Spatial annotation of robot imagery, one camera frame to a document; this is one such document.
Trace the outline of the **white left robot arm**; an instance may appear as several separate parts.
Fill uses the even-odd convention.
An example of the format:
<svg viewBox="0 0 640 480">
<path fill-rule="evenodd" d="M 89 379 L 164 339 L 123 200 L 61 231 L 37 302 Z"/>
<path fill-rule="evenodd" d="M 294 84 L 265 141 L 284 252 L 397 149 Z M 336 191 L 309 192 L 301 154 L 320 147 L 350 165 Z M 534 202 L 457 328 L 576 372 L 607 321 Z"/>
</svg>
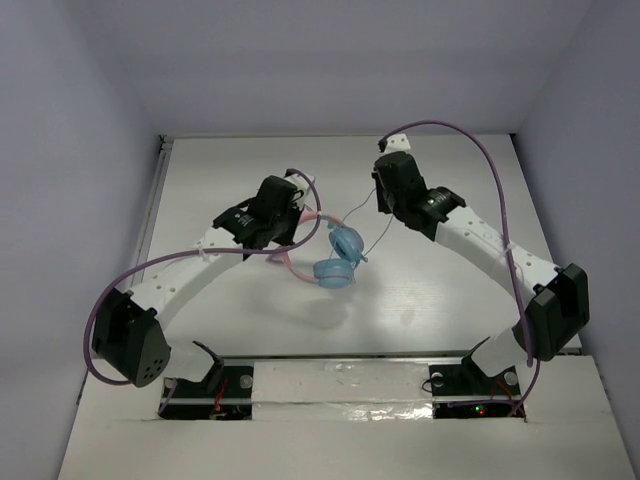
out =
<svg viewBox="0 0 640 480">
<path fill-rule="evenodd" d="M 218 215 L 188 250 L 138 265 L 160 265 L 149 279 L 119 290 L 127 271 L 100 295 L 89 315 L 83 355 L 89 372 L 108 385 L 143 388 L 158 378 L 189 383 L 200 394 L 215 392 L 224 362 L 202 342 L 168 342 L 177 314 L 216 278 L 254 255 L 283 254 L 301 247 L 294 239 L 306 199 L 318 194 L 311 176 L 289 169 L 265 178 L 257 193 Z"/>
</svg>

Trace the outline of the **pink blue cat-ear headphones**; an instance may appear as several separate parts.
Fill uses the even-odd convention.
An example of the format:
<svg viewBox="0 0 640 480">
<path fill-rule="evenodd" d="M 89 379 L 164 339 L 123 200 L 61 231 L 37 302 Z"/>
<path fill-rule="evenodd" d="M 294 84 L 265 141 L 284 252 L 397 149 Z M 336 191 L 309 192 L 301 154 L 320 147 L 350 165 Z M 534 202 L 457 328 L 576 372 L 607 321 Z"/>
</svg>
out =
<svg viewBox="0 0 640 480">
<path fill-rule="evenodd" d="M 355 282 L 355 270 L 362 262 L 367 262 L 362 237 L 354 228 L 347 226 L 338 218 L 321 215 L 310 209 L 302 213 L 299 224 L 315 220 L 325 222 L 327 225 L 331 253 L 327 259 L 313 264 L 311 275 L 298 270 L 288 253 L 269 255 L 266 262 L 286 267 L 298 280 L 324 289 L 337 290 L 352 285 Z"/>
</svg>

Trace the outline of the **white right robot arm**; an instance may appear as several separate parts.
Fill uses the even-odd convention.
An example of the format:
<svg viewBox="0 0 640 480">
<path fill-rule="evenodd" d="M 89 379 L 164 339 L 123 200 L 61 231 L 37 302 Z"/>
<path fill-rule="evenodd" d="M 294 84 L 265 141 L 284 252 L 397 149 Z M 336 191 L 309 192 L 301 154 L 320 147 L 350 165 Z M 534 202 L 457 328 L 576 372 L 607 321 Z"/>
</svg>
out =
<svg viewBox="0 0 640 480">
<path fill-rule="evenodd" d="M 381 156 L 372 177 L 381 212 L 466 259 L 524 309 L 515 325 L 463 358 L 461 378 L 470 391 L 487 391 L 503 371 L 529 359 L 553 359 L 589 322 L 588 277 L 581 267 L 559 267 L 507 241 L 462 197 L 427 187 L 406 152 Z"/>
</svg>

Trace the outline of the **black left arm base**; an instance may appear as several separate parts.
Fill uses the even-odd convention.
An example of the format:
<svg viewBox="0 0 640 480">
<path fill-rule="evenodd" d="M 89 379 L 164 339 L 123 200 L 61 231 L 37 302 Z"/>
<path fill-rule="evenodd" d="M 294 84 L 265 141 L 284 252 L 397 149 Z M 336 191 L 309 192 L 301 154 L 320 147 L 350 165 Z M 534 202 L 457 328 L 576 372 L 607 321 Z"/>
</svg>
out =
<svg viewBox="0 0 640 480">
<path fill-rule="evenodd" d="M 226 365 L 201 342 L 193 344 L 213 361 L 203 380 L 171 379 L 164 387 L 157 411 L 163 420 L 238 421 L 252 419 L 252 364 Z"/>
</svg>

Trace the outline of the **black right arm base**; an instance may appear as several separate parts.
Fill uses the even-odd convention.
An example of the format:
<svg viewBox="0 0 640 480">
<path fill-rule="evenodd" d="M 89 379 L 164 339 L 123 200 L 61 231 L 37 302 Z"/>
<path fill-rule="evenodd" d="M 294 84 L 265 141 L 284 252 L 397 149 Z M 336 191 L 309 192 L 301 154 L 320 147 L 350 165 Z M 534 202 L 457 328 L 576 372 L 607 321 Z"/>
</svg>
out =
<svg viewBox="0 0 640 480">
<path fill-rule="evenodd" d="M 485 375 L 471 355 L 485 340 L 468 352 L 459 363 L 436 364 L 429 367 L 421 390 L 435 399 L 436 419 L 523 418 L 524 408 L 515 413 L 521 388 L 514 366 L 499 375 Z"/>
</svg>

